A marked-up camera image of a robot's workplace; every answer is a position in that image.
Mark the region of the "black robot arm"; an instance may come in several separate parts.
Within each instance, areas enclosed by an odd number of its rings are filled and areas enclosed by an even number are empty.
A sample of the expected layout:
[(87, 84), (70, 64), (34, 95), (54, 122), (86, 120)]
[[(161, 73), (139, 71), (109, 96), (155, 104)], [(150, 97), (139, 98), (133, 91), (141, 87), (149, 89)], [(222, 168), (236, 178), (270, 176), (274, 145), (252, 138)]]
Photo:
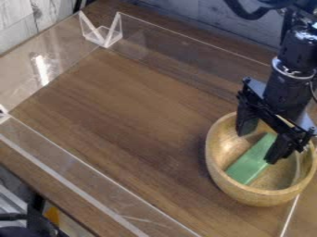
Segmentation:
[(265, 122), (277, 137), (265, 161), (274, 164), (303, 152), (317, 136), (308, 105), (317, 103), (317, 0), (257, 0), (258, 9), (246, 11), (238, 0), (225, 0), (242, 19), (257, 20), (272, 10), (284, 10), (280, 51), (272, 60), (266, 82), (242, 79), (238, 91), (236, 130), (244, 136)]

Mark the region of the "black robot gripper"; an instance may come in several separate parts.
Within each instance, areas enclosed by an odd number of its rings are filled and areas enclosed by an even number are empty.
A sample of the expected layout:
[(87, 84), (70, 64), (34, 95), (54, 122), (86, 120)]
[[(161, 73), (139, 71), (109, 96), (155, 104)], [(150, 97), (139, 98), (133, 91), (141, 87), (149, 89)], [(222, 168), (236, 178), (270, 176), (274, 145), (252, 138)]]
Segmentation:
[(252, 77), (242, 79), (238, 92), (236, 130), (240, 136), (252, 133), (262, 120), (276, 131), (276, 141), (265, 155), (274, 164), (297, 151), (303, 152), (317, 135), (307, 106), (317, 89), (317, 67), (305, 67), (277, 56), (272, 61), (272, 74), (266, 83)]

